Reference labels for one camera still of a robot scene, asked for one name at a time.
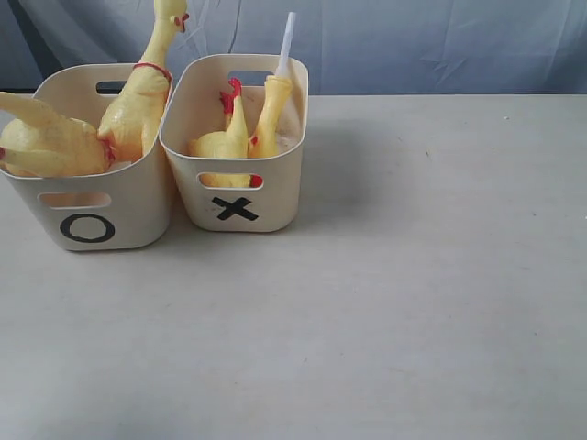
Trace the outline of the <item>whole yellow rubber chicken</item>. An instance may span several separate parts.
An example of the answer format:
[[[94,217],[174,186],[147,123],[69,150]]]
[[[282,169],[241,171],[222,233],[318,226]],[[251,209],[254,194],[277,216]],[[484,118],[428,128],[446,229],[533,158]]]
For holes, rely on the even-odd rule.
[[[154,16],[147,47],[97,129],[98,138],[107,141],[122,162],[140,160],[154,146],[172,86],[166,57],[175,36],[185,31],[187,2],[156,1]]]
[[[43,101],[2,92],[1,109],[15,118],[1,134],[1,162],[14,175],[101,174],[116,160],[91,124],[61,115]]]

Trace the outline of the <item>headless yellow chicken body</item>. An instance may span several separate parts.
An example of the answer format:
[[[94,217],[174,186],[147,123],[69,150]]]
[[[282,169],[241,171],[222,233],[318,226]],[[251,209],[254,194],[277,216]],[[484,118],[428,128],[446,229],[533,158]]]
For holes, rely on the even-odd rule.
[[[225,129],[202,135],[188,143],[188,153],[193,157],[209,159],[246,159],[248,157],[249,134],[242,104],[241,81],[228,80],[232,93],[220,93],[224,106]],[[259,175],[204,173],[200,176],[204,186],[216,188],[258,188],[262,184]]]

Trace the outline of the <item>cream bin marked X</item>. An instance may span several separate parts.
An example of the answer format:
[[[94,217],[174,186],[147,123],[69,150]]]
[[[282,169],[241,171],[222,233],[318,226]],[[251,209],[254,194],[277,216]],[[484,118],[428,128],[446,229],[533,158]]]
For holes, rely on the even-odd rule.
[[[309,86],[308,69],[299,60],[289,61],[293,92],[278,125],[288,150],[267,159],[208,159],[187,153],[190,140],[223,128],[219,94],[228,90],[228,79],[244,72],[271,74],[278,60],[271,54],[203,57],[185,68],[172,93],[160,141],[188,216],[205,230],[272,232],[289,225],[297,214]],[[201,178],[208,173],[253,175],[261,183],[257,188],[207,187]]]

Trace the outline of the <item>cream bin marked O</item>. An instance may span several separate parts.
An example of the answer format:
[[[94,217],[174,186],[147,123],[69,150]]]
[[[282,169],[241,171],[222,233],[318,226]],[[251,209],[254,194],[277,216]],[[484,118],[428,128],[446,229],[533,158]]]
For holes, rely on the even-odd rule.
[[[52,74],[35,98],[94,126],[113,100],[98,93],[102,82],[123,82],[132,64],[84,64]],[[66,178],[5,178],[60,248],[99,251],[145,247],[159,239],[171,220],[175,185],[163,147],[106,174]]]

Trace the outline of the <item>severed yellow chicken head neck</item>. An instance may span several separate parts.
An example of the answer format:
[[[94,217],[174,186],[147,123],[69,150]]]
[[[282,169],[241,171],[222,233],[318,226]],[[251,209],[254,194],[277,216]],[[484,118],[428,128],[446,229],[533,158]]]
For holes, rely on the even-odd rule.
[[[292,45],[296,13],[289,12],[283,34],[280,58],[274,74],[264,82],[264,103],[259,121],[249,139],[249,158],[262,159],[279,154],[276,129],[282,110],[293,89],[289,71],[289,55]]]

